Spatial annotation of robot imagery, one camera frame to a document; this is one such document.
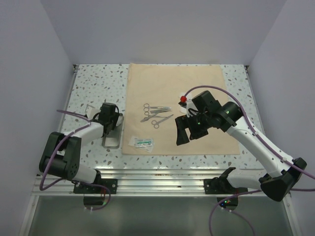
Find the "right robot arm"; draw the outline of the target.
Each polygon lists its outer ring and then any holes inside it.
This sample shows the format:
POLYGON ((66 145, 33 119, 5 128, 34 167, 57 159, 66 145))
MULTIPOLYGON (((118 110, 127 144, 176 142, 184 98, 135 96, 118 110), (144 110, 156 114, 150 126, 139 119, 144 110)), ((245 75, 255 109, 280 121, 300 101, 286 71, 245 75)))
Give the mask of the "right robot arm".
POLYGON ((179 105, 186 114, 175 119, 178 146, 200 139, 209 134, 210 128, 216 128, 236 139, 263 166, 262 170, 229 167, 219 177, 204 180, 206 194, 235 194, 255 189, 280 202, 300 179, 306 161, 286 154, 256 130, 238 101, 222 105, 206 90, 193 99, 183 95, 179 105))

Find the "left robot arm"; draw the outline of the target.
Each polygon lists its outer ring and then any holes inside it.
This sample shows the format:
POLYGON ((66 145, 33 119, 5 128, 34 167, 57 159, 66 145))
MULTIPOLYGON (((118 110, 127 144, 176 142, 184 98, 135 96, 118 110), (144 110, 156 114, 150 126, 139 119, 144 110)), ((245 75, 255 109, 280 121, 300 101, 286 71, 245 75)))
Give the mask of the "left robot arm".
POLYGON ((46 190, 61 180, 84 182, 91 193, 101 190, 102 180, 97 178, 98 171, 80 165, 81 147, 99 138, 105 138, 123 121, 117 105, 103 103, 92 118, 80 114, 57 110, 57 112, 80 118, 85 125, 70 132, 52 132, 47 140, 39 162, 42 179, 40 190, 46 190))

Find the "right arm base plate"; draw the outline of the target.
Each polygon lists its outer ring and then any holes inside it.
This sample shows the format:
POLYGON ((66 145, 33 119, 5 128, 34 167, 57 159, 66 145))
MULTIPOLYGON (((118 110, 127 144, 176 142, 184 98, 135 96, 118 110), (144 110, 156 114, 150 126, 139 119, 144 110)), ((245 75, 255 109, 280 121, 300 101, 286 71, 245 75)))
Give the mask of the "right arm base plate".
POLYGON ((235 195, 239 193, 248 192, 247 188, 235 188, 226 180, 218 177, 203 180, 204 192, 208 195, 235 195))

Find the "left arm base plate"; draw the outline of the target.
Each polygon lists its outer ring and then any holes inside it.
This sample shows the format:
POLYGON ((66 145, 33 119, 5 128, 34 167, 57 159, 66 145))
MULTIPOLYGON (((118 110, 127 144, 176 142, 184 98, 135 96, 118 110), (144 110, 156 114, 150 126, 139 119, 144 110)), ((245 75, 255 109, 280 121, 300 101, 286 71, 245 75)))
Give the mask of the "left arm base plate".
POLYGON ((96 183, 80 182, 75 184, 74 194, 116 194, 118 180, 116 178, 101 178, 96 183))

